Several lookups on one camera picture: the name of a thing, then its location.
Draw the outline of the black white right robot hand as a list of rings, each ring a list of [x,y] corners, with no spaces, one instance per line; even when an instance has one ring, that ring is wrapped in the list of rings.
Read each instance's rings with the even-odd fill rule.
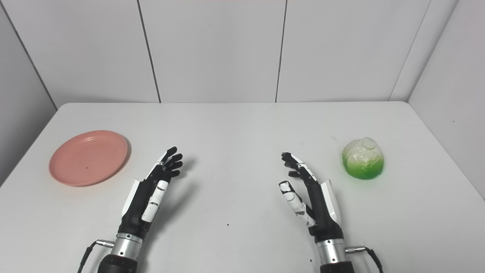
[[[281,158],[284,165],[291,169],[289,177],[304,182],[310,205],[303,201],[289,181],[279,183],[280,191],[296,216],[305,223],[315,242],[343,240],[340,211],[331,181],[318,181],[307,164],[290,152],[283,152]]]

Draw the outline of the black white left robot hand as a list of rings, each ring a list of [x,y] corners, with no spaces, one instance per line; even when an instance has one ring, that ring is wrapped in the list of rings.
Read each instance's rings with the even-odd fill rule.
[[[122,210],[118,233],[145,240],[172,178],[180,175],[183,155],[168,149],[142,181],[135,180]]]

